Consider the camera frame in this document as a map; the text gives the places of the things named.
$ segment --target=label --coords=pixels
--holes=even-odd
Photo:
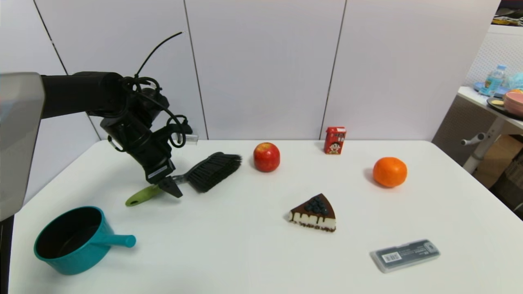
[[[385,263],[389,263],[389,262],[400,260],[401,256],[398,252],[393,252],[393,253],[382,255],[381,258],[385,261]]]
[[[480,89],[480,92],[481,94],[483,95],[494,95],[497,91],[497,89],[499,88],[499,86],[501,86],[501,83],[503,82],[503,79],[502,78],[496,78],[496,77],[488,77],[487,80],[485,81],[485,85],[483,86],[483,88]]]
[[[155,172],[150,173],[150,174],[147,176],[147,178],[150,179],[150,178],[154,177],[155,175],[157,175],[157,174],[163,172],[163,171],[166,170],[166,169],[167,169],[167,165],[164,165],[163,167],[157,169]]]

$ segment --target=black bristles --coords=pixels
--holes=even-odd
[[[185,177],[196,190],[207,192],[234,173],[241,164],[241,156],[219,152],[199,163]]]

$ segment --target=white wall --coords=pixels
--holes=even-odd
[[[187,1],[209,139],[317,139],[344,5]]]
[[[64,74],[33,1],[2,1],[1,5],[0,73]],[[85,114],[42,120],[26,201],[98,140]]]
[[[485,81],[498,64],[507,66],[507,76],[523,72],[522,54],[523,28],[491,25],[463,85]]]
[[[348,1],[324,127],[345,126],[351,139],[431,140],[498,4]]]
[[[69,74],[112,71],[133,76],[147,55],[165,38],[141,76],[156,79],[174,114],[186,115],[189,124],[206,139],[202,105],[192,58],[183,0],[36,0],[49,34]],[[165,125],[162,113],[153,129]],[[103,138],[107,134],[93,122]]]

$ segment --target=orange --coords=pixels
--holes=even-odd
[[[395,157],[384,157],[374,165],[372,176],[385,187],[396,187],[407,178],[407,166]]]

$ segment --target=pink bowl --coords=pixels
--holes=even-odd
[[[523,117],[523,105],[518,104],[517,102],[511,99],[505,99],[504,103],[505,109],[511,114],[515,114]]]
[[[518,104],[523,106],[523,94],[517,93],[517,92],[509,92],[503,96],[503,101],[506,103],[507,101],[514,102],[514,104]]]

